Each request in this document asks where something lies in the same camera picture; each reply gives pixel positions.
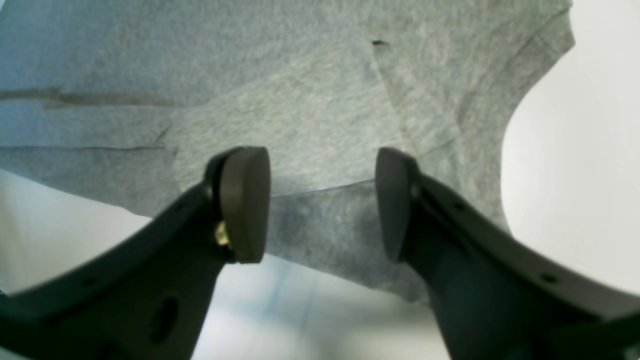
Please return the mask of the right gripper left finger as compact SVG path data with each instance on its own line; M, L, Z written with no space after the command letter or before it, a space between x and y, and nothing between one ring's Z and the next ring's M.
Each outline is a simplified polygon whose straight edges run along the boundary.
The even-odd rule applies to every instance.
M123 243L2 295L2 348L32 360L189 360L224 266L265 255L270 192L267 148L215 155L201 182Z

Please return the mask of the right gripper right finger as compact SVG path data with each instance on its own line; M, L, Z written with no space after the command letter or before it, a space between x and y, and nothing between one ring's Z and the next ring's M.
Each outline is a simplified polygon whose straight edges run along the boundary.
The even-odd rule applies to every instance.
M639 297L510 237L391 147L375 194L389 260L425 283L453 360L637 360Z

